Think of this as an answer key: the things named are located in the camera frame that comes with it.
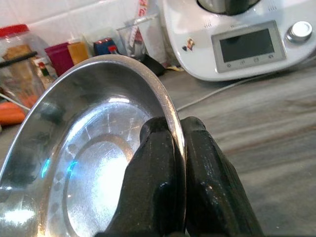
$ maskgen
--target red lid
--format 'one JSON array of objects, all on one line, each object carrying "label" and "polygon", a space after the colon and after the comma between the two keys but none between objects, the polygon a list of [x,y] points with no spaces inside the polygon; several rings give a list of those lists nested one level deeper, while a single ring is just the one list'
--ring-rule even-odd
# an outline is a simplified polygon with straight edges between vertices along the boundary
[{"label": "red lid", "polygon": [[25,24],[3,27],[0,28],[0,38],[9,36],[11,34],[18,34],[27,31],[29,31],[29,28]]}]

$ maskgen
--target display screen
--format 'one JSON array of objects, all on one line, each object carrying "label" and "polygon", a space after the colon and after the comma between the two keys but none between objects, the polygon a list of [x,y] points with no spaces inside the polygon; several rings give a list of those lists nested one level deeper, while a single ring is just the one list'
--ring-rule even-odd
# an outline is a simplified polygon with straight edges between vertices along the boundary
[{"label": "display screen", "polygon": [[224,62],[273,53],[269,29],[220,40]]}]

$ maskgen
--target stainless steel bowl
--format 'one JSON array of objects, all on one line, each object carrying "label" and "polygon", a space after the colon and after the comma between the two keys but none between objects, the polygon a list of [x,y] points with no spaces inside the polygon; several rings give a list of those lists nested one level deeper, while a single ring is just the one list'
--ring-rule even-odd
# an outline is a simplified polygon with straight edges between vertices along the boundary
[{"label": "stainless steel bowl", "polygon": [[1,236],[85,237],[105,230],[140,129],[156,116],[166,117],[185,159],[177,113],[147,67],[107,55],[63,74],[33,107],[5,158]]}]

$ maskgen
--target gray countertop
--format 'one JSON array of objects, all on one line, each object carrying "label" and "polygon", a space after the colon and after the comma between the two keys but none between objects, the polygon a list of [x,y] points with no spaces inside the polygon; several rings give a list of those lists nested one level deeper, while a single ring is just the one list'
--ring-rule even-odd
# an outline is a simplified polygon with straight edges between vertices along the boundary
[{"label": "gray countertop", "polygon": [[[160,77],[176,107],[233,82]],[[253,80],[179,112],[196,116],[235,166],[267,235],[316,235],[316,62]],[[0,133],[0,163],[18,126]]]}]

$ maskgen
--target red cup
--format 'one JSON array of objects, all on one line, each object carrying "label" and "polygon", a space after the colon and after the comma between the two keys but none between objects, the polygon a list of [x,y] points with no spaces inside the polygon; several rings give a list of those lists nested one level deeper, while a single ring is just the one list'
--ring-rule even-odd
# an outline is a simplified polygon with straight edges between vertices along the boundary
[{"label": "red cup", "polygon": [[62,43],[45,49],[58,76],[74,65],[67,46],[68,43]]}]

